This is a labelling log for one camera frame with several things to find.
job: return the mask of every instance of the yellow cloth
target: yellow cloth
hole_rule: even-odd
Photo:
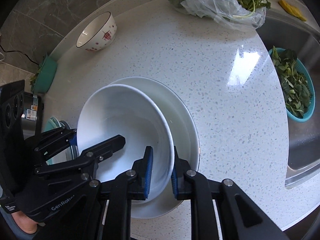
[[[291,14],[292,16],[295,16],[297,18],[299,18],[300,20],[306,22],[307,19],[302,15],[302,13],[300,12],[300,10],[297,7],[294,7],[290,4],[288,4],[285,0],[279,0],[278,2],[281,7],[289,14]]]

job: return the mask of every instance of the black cable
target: black cable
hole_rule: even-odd
[[[28,56],[27,54],[25,54],[24,52],[22,52],[22,51],[20,51],[20,50],[4,50],[4,48],[2,48],[2,46],[1,46],[1,44],[0,44],[0,48],[1,48],[4,52],[6,52],[6,53],[8,53],[8,52],[20,52],[20,53],[22,53],[23,55],[25,55],[32,63],[34,63],[34,64],[36,64],[36,65],[39,65],[37,62],[35,62],[35,61],[33,61],[31,58],[29,58],[29,56]]]

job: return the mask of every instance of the plastic bag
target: plastic bag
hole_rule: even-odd
[[[237,0],[169,0],[179,12],[210,17],[231,30],[252,31],[264,24],[266,8],[254,13],[244,9]]]

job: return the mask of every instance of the stainless steel sink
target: stainless steel sink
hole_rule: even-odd
[[[320,35],[300,20],[269,11],[257,33],[267,50],[294,49],[308,69],[316,92],[316,108],[305,123],[288,119],[289,158],[285,186],[300,184],[320,172]]]

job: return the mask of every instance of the countertop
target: countertop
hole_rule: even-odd
[[[97,89],[128,76],[153,78],[171,88],[192,114],[200,139],[199,172],[216,181],[234,180],[281,229],[319,204],[320,174],[290,190],[284,187],[286,110],[276,71],[255,31],[231,31],[180,14],[167,0],[132,5],[115,21],[117,37],[108,48],[94,53],[73,46],[60,56],[44,118],[55,116],[75,128]],[[184,201],[162,217],[132,219],[132,237],[190,239],[189,207]]]

